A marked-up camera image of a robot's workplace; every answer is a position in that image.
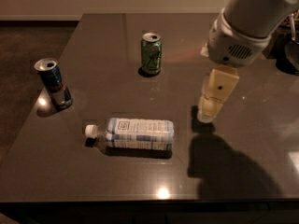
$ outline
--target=bottle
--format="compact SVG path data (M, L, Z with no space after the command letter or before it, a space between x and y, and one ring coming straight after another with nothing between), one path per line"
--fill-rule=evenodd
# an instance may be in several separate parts
M174 124L169 120L111 118L103 132L87 125L85 136L104 140L109 147L171 150Z

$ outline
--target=speaker grille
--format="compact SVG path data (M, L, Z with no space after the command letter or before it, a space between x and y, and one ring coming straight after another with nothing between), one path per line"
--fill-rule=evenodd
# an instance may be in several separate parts
M251 49L240 45L230 46L228 50L231 56L234 56L238 59L246 59L252 54Z

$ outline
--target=can lid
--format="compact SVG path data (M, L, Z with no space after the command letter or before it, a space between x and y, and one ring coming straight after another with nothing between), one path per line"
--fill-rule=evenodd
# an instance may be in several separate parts
M161 36L157 33L146 33L142 35L142 39L148 42L157 42L161 39Z
M58 61L54 58L44 58L39 60L35 64L36 71L49 71L58 64Z
M96 138L98 134L98 128L94 124L89 124L85 128L85 136L87 138Z

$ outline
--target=can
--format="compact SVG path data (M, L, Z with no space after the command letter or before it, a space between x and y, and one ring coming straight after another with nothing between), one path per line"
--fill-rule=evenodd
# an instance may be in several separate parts
M142 71L150 76L161 72L162 42L157 33L145 33L141 40Z
M57 109L65 109L73 104L71 94L63 79L54 58L44 58L35 64L35 69L40 75L45 88Z

